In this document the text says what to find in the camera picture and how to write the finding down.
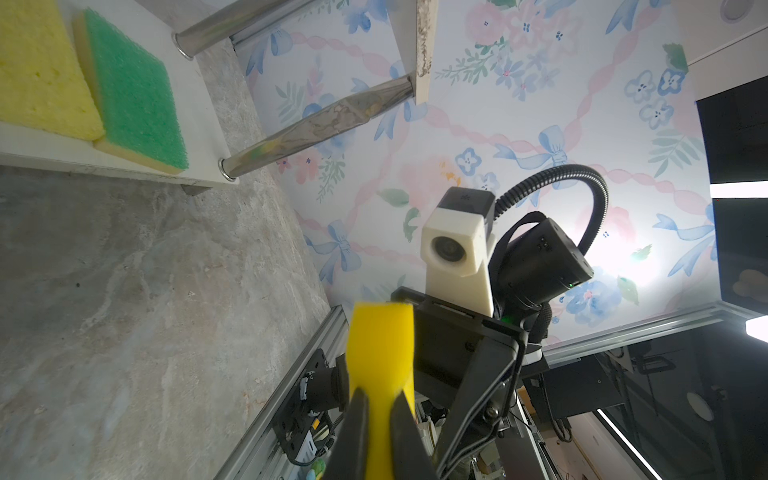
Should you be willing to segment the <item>small yellow sponge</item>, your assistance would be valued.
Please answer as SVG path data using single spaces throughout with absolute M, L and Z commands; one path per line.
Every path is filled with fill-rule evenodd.
M 406 418 L 415 420 L 415 328 L 413 307 L 403 303 L 361 302 L 353 309 L 346 347 L 350 392 L 368 398 L 365 477 L 393 479 L 390 416 L 406 399 Z

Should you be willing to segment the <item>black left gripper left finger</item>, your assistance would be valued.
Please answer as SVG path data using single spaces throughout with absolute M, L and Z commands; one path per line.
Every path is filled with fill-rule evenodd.
M 326 480 L 364 480 L 369 448 L 369 400 L 357 388 L 324 474 Z

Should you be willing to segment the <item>light green sponge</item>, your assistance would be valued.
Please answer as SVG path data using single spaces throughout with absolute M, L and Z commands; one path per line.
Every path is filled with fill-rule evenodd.
M 93 147 L 165 174 L 187 170 L 186 145 L 164 63 L 91 8 L 76 15 L 73 34 L 104 127 Z

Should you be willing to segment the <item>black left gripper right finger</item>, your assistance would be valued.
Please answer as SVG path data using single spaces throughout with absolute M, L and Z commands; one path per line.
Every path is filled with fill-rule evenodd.
M 404 392 L 393 403 L 389 428 L 394 479 L 438 480 Z

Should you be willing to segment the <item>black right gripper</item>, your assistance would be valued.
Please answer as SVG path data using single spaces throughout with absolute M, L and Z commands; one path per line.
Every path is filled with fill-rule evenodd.
M 550 301 L 590 280 L 593 270 L 551 218 L 525 215 L 491 257 L 492 312 L 400 287 L 391 298 L 415 315 L 415 388 L 449 409 L 433 454 L 439 479 L 459 459 L 467 429 L 488 431 L 505 407 L 494 396 L 512 384 L 516 361 L 540 343 L 552 320 Z

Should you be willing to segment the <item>bright yellow porous sponge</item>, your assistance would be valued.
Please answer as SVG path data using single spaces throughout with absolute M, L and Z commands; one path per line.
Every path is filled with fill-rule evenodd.
M 1 120 L 85 141 L 105 133 L 55 1 L 1 3 Z

